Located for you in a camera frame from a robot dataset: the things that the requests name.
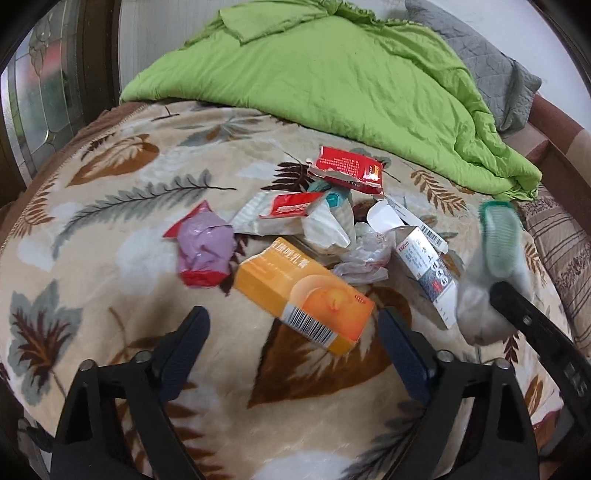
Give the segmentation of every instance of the beige leaf-patterned blanket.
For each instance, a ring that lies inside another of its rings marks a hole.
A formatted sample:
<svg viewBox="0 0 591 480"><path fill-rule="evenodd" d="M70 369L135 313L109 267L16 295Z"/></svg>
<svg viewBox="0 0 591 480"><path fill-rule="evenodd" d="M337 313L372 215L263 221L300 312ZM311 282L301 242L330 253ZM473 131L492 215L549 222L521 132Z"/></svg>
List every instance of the beige leaf-patterned blanket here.
<svg viewBox="0 0 591 480"><path fill-rule="evenodd" d="M478 206L488 197L394 155L255 110L145 106L73 150L2 245L0 374L31 415L54 433L82 360L127 361L203 305L211 334L167 412L209 480L381 478L421 410L408 402L375 318L351 353L334 357L233 289L232 275L216 288L186 287L176 274L177 244L162 238L202 200L229 219L261 189L305 189L305 159L321 145L383 162L386 189L448 241L445 263L462 275L480 238ZM355 212L363 216L362 203ZM236 240L232 271L272 239ZM535 303L566 332L558 295L525 232L523 243ZM472 362L511 361L538 442L547 441L562 403L522 336L470 347L457 326L444 327L400 263L391 262L389 274L361 290L380 307L395 306L436 349ZM120 408L136 464L150 473L126 405ZM463 420L439 473L453 462Z"/></svg>

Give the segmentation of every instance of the metal bolt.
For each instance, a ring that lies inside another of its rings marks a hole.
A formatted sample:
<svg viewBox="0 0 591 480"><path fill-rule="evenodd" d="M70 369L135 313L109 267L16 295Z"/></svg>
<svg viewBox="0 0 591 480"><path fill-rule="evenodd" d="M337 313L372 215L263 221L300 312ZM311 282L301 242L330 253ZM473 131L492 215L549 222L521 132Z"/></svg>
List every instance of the metal bolt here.
<svg viewBox="0 0 591 480"><path fill-rule="evenodd" d="M90 360L90 359L88 359L88 360L84 360L84 361L83 361L83 362L80 364L80 366L78 367L78 369L79 369L81 372L86 372L87 370L90 370L90 369L91 369L92 367L94 367L95 365L96 365L96 363L95 363L95 361L94 361L94 360Z"/></svg>
<svg viewBox="0 0 591 480"><path fill-rule="evenodd" d="M135 354L134 361L138 364L143 364L152 358L152 353L147 350L142 350Z"/></svg>
<svg viewBox="0 0 591 480"><path fill-rule="evenodd" d="M437 352L437 358L447 364L453 362L453 360L455 359L453 353L451 353L449 350L439 350Z"/></svg>
<svg viewBox="0 0 591 480"><path fill-rule="evenodd" d="M504 358L495 359L495 365L502 370L509 370L511 368L511 364Z"/></svg>

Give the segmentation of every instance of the green comforter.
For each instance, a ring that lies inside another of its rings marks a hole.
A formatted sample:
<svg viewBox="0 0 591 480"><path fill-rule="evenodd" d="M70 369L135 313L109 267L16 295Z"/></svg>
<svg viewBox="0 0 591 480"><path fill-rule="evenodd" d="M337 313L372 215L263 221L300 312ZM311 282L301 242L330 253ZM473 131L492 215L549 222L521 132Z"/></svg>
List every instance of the green comforter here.
<svg viewBox="0 0 591 480"><path fill-rule="evenodd" d="M436 33L336 0L220 10L121 94L122 101L164 98L257 108L498 199L531 200L541 180L501 141L470 73Z"/></svg>

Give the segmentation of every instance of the barcode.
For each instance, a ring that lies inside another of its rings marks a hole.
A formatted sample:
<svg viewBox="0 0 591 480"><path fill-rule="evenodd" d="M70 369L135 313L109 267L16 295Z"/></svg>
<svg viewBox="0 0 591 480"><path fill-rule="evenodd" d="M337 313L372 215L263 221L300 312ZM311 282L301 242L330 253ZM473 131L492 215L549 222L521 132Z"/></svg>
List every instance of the barcode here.
<svg viewBox="0 0 591 480"><path fill-rule="evenodd" d="M314 317L304 312L304 310L289 303L285 305L281 320L296 332L300 332L305 337L315 343L321 344L325 348L328 348L336 338L336 333L327 326L322 325Z"/></svg>
<svg viewBox="0 0 591 480"><path fill-rule="evenodd" d="M431 241L431 243L435 242L437 247L441 245L441 239L427 225L421 225L421 231Z"/></svg>

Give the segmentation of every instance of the red label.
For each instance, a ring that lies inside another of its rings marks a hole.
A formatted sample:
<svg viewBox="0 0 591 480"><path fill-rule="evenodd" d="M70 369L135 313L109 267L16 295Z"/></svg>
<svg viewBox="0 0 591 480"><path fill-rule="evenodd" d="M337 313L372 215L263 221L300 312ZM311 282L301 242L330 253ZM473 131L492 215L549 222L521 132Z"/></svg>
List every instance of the red label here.
<svg viewBox="0 0 591 480"><path fill-rule="evenodd" d="M313 167L333 183L364 193L382 193L382 164L358 153L322 147ZM338 178L332 172L339 172Z"/></svg>
<svg viewBox="0 0 591 480"><path fill-rule="evenodd" d="M269 215L259 215L259 218L305 217L308 215L308 207L322 195L322 192L278 195L273 200L271 213Z"/></svg>

